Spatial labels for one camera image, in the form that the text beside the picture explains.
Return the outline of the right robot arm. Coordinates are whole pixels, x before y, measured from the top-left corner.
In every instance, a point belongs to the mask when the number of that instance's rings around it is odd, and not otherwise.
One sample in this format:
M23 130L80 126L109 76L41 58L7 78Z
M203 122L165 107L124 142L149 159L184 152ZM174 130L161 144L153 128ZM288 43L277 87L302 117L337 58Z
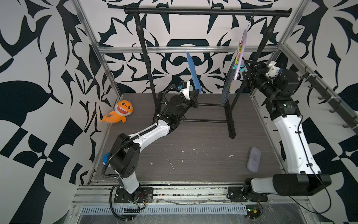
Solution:
M292 95L301 80L291 70L282 70L274 63L246 60L245 84L257 89L274 122L286 155L287 173L247 180L245 186L254 193L280 196L313 196L331 185L329 175L321 172L307 143L302 127L303 116Z

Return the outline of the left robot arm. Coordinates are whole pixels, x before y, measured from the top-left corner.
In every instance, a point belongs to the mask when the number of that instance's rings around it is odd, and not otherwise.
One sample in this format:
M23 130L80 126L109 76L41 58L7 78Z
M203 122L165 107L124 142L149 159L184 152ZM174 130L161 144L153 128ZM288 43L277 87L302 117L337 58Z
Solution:
M162 92L162 95L165 96L169 91L176 91L179 94L171 97L170 100L164 98L166 108L157 115L156 121L151 126L131 135L120 134L101 171L103 178L117 179L133 200L138 198L141 188L135 173L140 153L159 138L172 133L191 107L198 107L199 89L190 91L188 87L171 85Z

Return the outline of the blue foam insole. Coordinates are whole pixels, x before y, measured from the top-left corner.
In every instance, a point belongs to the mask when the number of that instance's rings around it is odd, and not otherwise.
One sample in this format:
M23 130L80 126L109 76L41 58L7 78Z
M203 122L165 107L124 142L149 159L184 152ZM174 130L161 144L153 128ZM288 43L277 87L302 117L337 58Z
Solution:
M197 77L194 61L193 61L191 55L189 54L189 52L186 53L186 57L187 57L189 70L190 70L190 73L191 73L191 76L192 76L192 80L193 80L193 83L194 83L194 87L195 87L196 90L199 90L199 94L201 94L202 89L201 89L199 79Z

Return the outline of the dark grey felt insole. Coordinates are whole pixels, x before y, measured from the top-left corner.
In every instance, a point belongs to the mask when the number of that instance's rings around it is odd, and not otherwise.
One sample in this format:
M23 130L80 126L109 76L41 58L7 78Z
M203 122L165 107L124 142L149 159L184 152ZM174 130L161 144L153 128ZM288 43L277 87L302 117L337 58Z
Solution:
M235 61L236 61L236 59L232 60L232 63L229 66L229 70L228 70L228 73L225 78L223 91L222 91L222 95L221 95L221 105L225 105L228 100L231 84L232 84L232 81L234 80L235 72L236 72L236 68L237 68L235 65Z

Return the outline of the lilac round clip hanger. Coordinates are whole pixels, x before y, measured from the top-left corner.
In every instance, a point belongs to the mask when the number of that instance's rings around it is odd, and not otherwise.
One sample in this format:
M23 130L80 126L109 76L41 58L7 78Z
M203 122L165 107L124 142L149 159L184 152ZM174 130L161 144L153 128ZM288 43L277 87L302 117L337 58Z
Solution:
M234 65L232 66L232 69L235 71L233 80L238 79L239 71L241 70L241 63L242 63L242 58L243 58L243 54L244 54L245 47L246 47L247 35L248 35L248 31L249 31L249 29L251 27L253 17L254 17L254 15L251 15L251 17L249 19L248 26L244 30L242 38L241 38L241 41L239 42L239 46L238 46L237 54L236 54L236 57L235 57Z

